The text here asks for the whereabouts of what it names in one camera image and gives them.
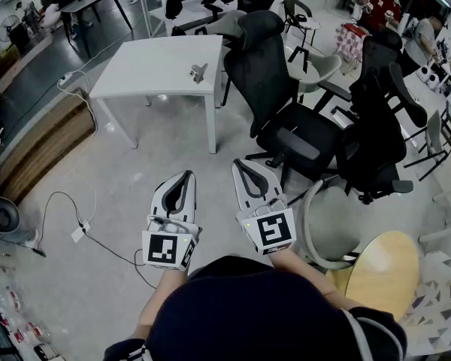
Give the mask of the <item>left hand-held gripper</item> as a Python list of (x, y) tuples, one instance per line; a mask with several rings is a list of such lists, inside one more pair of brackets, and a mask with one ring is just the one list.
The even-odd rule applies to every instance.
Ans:
[(192, 171), (176, 174), (156, 188), (148, 226), (142, 232), (146, 265), (178, 271), (189, 268), (202, 231), (194, 224), (195, 210), (196, 179)]

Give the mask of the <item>small grey object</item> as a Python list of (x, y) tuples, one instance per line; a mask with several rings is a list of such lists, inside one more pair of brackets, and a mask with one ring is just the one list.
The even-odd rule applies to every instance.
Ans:
[(190, 76), (196, 84), (200, 84), (204, 80), (204, 74), (207, 70), (208, 64), (192, 65), (190, 69)]

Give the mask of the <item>person's right forearm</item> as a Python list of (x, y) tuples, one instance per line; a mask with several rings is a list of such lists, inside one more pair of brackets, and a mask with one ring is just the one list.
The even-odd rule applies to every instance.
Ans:
[(303, 261), (292, 250), (280, 250), (270, 254), (269, 257), (275, 269), (288, 271), (305, 278), (336, 308), (349, 311), (350, 309), (362, 306), (359, 302), (344, 296), (330, 279)]

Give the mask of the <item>person's left forearm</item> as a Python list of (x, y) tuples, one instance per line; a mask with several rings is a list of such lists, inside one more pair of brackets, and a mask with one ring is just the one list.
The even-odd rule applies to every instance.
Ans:
[(187, 281), (187, 272), (179, 270), (165, 270), (158, 286), (144, 306), (138, 319), (132, 338), (146, 340), (153, 323), (165, 300)]

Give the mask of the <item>grey round-back chair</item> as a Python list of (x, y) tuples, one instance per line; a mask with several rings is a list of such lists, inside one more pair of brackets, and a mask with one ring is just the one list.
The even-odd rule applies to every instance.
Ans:
[(348, 268), (344, 257), (359, 246), (357, 210), (339, 187), (323, 187), (317, 181), (298, 207), (298, 247), (316, 265), (328, 270)]

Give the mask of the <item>black mesh office chair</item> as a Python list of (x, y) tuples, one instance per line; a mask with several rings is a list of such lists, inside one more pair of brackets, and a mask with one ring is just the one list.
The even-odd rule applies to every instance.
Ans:
[(224, 59), (230, 81), (253, 112), (250, 137), (262, 149), (248, 160), (264, 159), (283, 168), (286, 181), (293, 169), (311, 181), (337, 174), (331, 162), (343, 140), (332, 120), (298, 102), (298, 80), (289, 75), (281, 33), (284, 25), (271, 11), (255, 11), (238, 19), (242, 45)]
[(405, 85), (398, 63), (401, 48), (400, 35), (385, 26), (366, 36), (361, 74), (350, 86), (352, 107), (345, 114), (352, 124), (344, 129), (337, 169), (346, 189), (357, 190), (365, 205), (413, 191), (412, 181), (400, 180), (396, 168), (407, 154), (396, 114), (405, 110), (417, 127), (425, 126), (428, 116)]

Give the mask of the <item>person's dark shirt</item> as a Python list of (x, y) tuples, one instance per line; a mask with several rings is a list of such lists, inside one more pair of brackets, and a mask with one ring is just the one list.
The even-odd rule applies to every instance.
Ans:
[(112, 344), (103, 361), (404, 361), (392, 314), (336, 308), (305, 278), (228, 255), (187, 274), (146, 340)]

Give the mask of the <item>wooden step platform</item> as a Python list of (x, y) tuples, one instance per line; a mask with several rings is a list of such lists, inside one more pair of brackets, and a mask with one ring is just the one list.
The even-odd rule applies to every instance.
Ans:
[(0, 165), (0, 196), (15, 205), (68, 153), (95, 131), (95, 121), (77, 88), (44, 115)]

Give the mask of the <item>yellow wooden round stool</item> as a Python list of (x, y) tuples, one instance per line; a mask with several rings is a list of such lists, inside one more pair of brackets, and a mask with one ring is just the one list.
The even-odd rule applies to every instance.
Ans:
[(411, 306), (419, 280), (416, 244), (399, 231), (374, 238), (353, 265), (326, 276), (347, 298), (392, 314), (399, 321)]

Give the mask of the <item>black round device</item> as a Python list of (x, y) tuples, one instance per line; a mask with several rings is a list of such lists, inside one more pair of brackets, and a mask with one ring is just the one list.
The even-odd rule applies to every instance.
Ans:
[(20, 215), (16, 205), (0, 196), (0, 234), (15, 232), (20, 224)]

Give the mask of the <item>red white checkered cloth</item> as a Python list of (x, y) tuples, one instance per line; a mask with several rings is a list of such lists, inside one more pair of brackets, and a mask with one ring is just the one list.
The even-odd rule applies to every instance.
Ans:
[(362, 63), (364, 39), (369, 32), (355, 23), (341, 23), (335, 29), (334, 54), (341, 58), (340, 71), (343, 75), (355, 71)]

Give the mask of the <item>white desktop devices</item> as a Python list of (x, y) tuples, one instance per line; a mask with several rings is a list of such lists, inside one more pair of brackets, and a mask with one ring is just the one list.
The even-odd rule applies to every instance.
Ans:
[(430, 67), (424, 66), (416, 71), (416, 76), (425, 83), (429, 89), (435, 91), (440, 83), (439, 76)]

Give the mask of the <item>dark table with black legs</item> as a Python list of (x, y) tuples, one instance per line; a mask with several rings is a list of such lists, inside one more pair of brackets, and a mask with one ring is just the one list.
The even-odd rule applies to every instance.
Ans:
[[(87, 56), (90, 58), (91, 54), (89, 51), (89, 45), (86, 37), (86, 29), (85, 24), (83, 20), (83, 12), (91, 8), (93, 13), (95, 14), (96, 19), (101, 22), (100, 16), (98, 15), (98, 11), (96, 10), (95, 6), (103, 0), (76, 0), (74, 2), (71, 2), (67, 6), (61, 9), (62, 17), (65, 17), (66, 19), (72, 18), (73, 16), (77, 19), (78, 24), (78, 38), (82, 41), (82, 44), (84, 46), (84, 49), (86, 51)], [(120, 12), (122, 18), (125, 20), (127, 26), (131, 31), (133, 31), (132, 25), (128, 19), (128, 17), (125, 14), (125, 11), (123, 10), (122, 5), (120, 4), (119, 0), (113, 0), (118, 11)]]

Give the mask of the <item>standing fan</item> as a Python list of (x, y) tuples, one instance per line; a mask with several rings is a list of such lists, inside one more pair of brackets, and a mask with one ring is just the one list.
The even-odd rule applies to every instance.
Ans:
[(7, 43), (11, 41), (12, 31), (21, 24), (18, 16), (10, 15), (6, 17), (0, 25), (0, 42)]

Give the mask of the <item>grey chair with black frame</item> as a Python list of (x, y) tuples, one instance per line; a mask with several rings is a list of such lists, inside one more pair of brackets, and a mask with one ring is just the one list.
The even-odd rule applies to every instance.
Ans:
[(421, 128), (418, 132), (415, 132), (411, 136), (405, 139), (405, 141), (412, 141), (416, 136), (424, 133), (425, 143), (419, 149), (418, 153), (423, 150), (426, 151), (427, 156), (412, 163), (406, 164), (404, 167), (409, 168), (420, 163), (434, 160), (434, 165), (419, 178), (419, 182), (423, 181), (428, 177), (436, 168), (438, 168), (443, 162), (446, 161), (451, 153), (451, 136), (446, 137), (446, 141), (443, 143), (441, 141), (441, 136), (443, 135), (443, 127), (445, 126), (443, 119), (438, 110), (436, 110), (429, 118), (426, 126)]

